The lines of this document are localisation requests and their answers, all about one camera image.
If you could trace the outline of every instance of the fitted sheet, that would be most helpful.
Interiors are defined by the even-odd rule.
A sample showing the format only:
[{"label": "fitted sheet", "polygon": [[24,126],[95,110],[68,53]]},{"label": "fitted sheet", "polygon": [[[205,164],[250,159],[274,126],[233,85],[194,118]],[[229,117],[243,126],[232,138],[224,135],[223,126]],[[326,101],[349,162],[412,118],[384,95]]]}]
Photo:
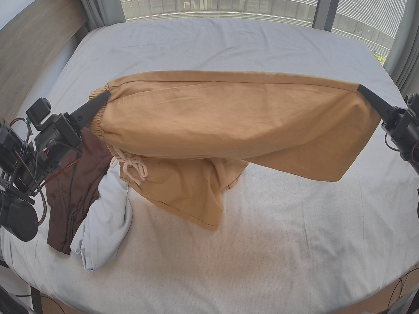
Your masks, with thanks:
[{"label": "fitted sheet", "polygon": [[[259,20],[177,19],[89,33],[47,95],[71,112],[108,81],[154,70],[288,72],[359,82],[393,105],[397,87],[366,46]],[[21,112],[36,95],[29,94]],[[97,271],[1,230],[7,264],[41,292],[92,313],[329,313],[390,284],[419,257],[419,178],[378,127],[336,183],[250,164],[223,193],[216,232],[164,212],[134,190],[131,228]],[[36,197],[36,209],[42,210]]]}]

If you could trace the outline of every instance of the grass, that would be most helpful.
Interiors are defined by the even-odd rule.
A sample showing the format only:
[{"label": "grass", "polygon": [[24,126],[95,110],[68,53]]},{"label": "grass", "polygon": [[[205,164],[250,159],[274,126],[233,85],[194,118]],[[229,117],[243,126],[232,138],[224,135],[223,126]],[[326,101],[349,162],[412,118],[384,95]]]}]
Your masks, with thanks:
[{"label": "grass", "polygon": [[381,63],[381,65],[384,64],[385,60],[387,59],[386,56],[380,55],[376,52],[374,52],[375,57],[377,57],[377,59],[379,60],[379,62]]}]

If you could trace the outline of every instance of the wooden headboard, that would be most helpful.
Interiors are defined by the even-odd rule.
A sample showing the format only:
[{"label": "wooden headboard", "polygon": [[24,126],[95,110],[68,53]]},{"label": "wooden headboard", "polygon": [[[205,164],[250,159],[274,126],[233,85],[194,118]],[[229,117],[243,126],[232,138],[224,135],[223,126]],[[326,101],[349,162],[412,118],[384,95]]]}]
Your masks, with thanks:
[{"label": "wooden headboard", "polygon": [[0,116],[6,122],[86,21],[80,0],[35,0],[0,30]]}]

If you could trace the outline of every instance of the gray curtain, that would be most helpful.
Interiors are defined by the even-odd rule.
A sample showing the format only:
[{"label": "gray curtain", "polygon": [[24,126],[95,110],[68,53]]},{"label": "gray curtain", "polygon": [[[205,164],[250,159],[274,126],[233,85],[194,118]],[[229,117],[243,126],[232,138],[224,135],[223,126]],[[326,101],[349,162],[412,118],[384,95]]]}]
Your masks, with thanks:
[{"label": "gray curtain", "polygon": [[125,22],[124,11],[120,0],[81,0],[86,10],[89,31]]},{"label": "gray curtain", "polygon": [[384,68],[404,97],[419,88],[419,0],[407,0],[397,36]]}]

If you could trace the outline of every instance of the brown garment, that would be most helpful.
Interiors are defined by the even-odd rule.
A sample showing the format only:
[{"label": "brown garment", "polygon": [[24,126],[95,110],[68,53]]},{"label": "brown garment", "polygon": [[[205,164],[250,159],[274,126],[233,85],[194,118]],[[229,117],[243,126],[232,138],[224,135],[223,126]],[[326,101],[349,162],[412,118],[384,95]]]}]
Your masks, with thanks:
[{"label": "brown garment", "polygon": [[[121,171],[139,194],[215,230],[220,192],[246,162],[318,181],[342,177],[380,122],[358,86],[285,73],[146,72],[91,93],[111,92],[91,130],[114,156],[117,148],[143,157],[145,182]],[[139,177],[131,165],[127,172]]]},{"label": "brown garment", "polygon": [[[99,182],[112,159],[104,142],[89,129],[82,131],[81,159],[46,184],[46,198],[51,206],[46,242],[65,254],[70,254],[70,244],[77,229],[90,205],[99,197]],[[78,157],[75,151],[69,152],[61,162],[61,168]]]}]

